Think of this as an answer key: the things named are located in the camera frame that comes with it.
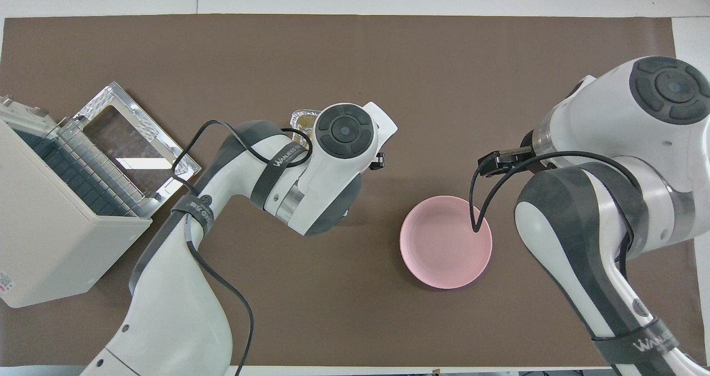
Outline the brown table mat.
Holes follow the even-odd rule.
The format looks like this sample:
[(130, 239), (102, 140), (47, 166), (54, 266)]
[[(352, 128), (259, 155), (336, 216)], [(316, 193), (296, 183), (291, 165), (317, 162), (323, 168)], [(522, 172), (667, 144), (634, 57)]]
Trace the brown table mat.
[(398, 126), (386, 165), (336, 227), (302, 237), (234, 197), (200, 246), (243, 293), (243, 374), (284, 366), (604, 365), (518, 236), (529, 173), (487, 211), (494, 249), (466, 287), (430, 288), (400, 227), (433, 196), (467, 197), (477, 160), (523, 136), (586, 75), (675, 55), (669, 19), (188, 15), (9, 19), (0, 97), (72, 116), (117, 82), (180, 146), (207, 120), (289, 124), (295, 110), (377, 103)]

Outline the glass oven door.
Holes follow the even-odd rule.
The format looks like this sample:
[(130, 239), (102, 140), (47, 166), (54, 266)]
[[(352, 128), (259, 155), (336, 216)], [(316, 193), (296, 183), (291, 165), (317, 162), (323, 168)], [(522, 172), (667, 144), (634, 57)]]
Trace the glass oven door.
[(117, 82), (72, 119), (144, 194), (137, 214), (148, 217), (180, 188), (171, 169), (182, 151), (173, 138)]

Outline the pink round plate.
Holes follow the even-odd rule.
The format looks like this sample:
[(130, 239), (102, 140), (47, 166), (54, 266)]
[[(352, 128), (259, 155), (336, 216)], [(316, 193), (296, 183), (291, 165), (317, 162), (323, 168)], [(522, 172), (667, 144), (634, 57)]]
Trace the pink round plate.
[(434, 196), (408, 212), (399, 234), (400, 254), (411, 274), (434, 288), (460, 288), (487, 268), (493, 250), (487, 220), (475, 232), (469, 201)]

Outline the cream toaster oven body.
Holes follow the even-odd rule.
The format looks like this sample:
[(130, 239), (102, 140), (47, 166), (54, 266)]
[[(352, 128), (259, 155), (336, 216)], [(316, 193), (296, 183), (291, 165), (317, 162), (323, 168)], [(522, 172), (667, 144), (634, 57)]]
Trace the cream toaster oven body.
[(12, 308), (87, 292), (151, 224), (96, 215), (47, 164), (56, 123), (0, 97), (0, 299)]

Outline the metal oven rack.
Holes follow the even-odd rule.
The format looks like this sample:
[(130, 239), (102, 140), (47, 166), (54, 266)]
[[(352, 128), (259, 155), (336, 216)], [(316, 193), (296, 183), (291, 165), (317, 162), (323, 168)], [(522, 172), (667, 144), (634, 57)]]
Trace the metal oven rack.
[(138, 216), (144, 194), (82, 131), (79, 120), (64, 118), (52, 143), (47, 164), (94, 214)]

